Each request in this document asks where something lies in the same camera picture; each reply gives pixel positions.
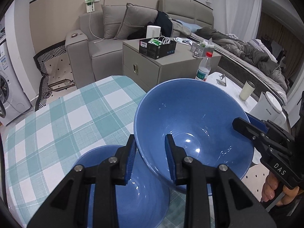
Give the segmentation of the person's right hand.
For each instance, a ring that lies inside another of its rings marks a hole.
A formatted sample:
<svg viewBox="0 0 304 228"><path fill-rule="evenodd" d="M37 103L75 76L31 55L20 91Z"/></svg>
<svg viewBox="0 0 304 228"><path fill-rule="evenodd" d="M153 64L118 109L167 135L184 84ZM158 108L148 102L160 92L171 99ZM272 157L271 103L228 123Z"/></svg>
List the person's right hand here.
<svg viewBox="0 0 304 228"><path fill-rule="evenodd" d="M275 197L275 190L278 188L279 181L272 172L269 172L265 179L265 183L262 187L261 201L267 202ZM284 197L278 201L277 206L287 205L291 203L299 192L299 187L289 189L285 185L283 186Z"/></svg>

